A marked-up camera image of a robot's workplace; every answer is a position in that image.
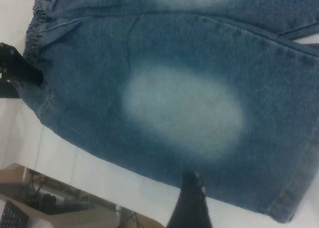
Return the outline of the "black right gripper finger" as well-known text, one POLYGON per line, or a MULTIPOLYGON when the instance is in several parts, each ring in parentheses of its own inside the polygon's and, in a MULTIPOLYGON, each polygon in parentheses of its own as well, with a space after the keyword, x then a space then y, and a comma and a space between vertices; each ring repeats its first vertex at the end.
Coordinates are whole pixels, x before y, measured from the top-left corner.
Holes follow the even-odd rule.
POLYGON ((20 98, 16 89, 8 82, 0 83, 0 98, 20 98))
POLYGON ((14 46, 0 43, 0 78, 41 85, 43 74, 29 64, 14 46))
POLYGON ((198 173, 185 172, 168 228, 212 228, 204 182, 198 173))

